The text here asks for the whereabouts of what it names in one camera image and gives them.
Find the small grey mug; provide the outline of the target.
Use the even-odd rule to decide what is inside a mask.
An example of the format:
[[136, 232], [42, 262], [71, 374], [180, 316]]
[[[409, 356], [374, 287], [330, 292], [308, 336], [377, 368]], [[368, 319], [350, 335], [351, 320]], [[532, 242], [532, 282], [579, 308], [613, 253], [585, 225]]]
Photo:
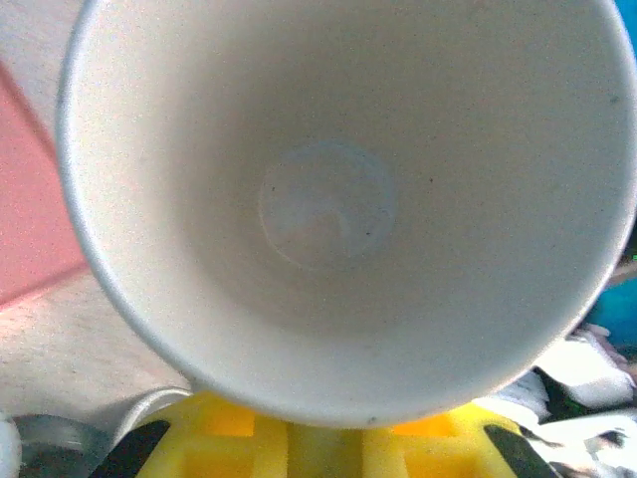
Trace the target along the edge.
[[86, 0], [56, 119], [106, 294], [206, 388], [386, 426], [588, 312], [637, 211], [614, 0]]

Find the large grey mug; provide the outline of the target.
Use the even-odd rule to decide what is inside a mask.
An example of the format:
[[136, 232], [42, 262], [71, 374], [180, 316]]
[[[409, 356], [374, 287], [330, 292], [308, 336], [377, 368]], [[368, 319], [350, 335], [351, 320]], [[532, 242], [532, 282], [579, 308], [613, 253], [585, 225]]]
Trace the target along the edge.
[[0, 478], [137, 478], [169, 429], [165, 419], [143, 421], [191, 395], [152, 389], [99, 410], [92, 423], [0, 412]]

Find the pink rectangular tray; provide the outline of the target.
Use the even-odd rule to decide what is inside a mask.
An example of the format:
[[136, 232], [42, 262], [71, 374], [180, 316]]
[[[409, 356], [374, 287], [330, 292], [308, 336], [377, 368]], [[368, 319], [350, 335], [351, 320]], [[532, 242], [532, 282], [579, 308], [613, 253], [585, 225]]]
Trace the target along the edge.
[[0, 62], [0, 312], [87, 269], [54, 145]]

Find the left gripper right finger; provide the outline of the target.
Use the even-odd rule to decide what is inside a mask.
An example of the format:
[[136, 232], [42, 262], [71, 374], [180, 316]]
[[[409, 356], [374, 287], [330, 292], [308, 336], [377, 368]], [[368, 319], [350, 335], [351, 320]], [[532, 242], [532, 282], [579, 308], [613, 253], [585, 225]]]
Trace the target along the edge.
[[390, 428], [347, 430], [322, 478], [555, 478], [512, 420], [473, 402]]

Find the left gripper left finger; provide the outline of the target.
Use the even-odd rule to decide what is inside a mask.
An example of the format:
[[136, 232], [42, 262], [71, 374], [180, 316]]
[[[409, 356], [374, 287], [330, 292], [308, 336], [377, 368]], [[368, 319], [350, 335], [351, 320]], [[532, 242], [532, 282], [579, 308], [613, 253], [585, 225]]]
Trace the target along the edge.
[[323, 478], [293, 426], [210, 392], [137, 420], [106, 456], [106, 478]]

